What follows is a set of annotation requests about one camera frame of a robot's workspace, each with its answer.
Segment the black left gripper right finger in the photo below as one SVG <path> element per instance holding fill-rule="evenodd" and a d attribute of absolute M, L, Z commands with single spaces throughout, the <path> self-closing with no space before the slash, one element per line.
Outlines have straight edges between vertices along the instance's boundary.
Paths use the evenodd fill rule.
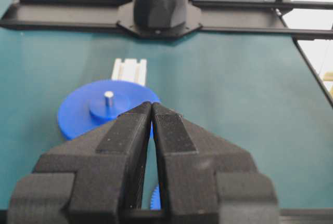
<path fill-rule="evenodd" d="M 151 119 L 171 223 L 279 223 L 274 185 L 248 151 L 159 103 Z"/>

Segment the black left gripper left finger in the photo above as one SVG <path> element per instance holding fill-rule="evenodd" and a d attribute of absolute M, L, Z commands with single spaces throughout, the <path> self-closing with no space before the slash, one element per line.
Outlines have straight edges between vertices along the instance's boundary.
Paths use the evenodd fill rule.
<path fill-rule="evenodd" d="M 139 207 L 151 103 L 42 154 L 12 193 L 8 223 L 118 223 Z"/>

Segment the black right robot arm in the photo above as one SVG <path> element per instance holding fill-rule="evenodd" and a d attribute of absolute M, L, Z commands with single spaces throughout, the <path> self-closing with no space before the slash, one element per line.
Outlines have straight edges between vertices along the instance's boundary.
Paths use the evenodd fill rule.
<path fill-rule="evenodd" d="M 177 39 L 202 28 L 189 0 L 132 0 L 118 8 L 117 25 L 145 39 Z"/>

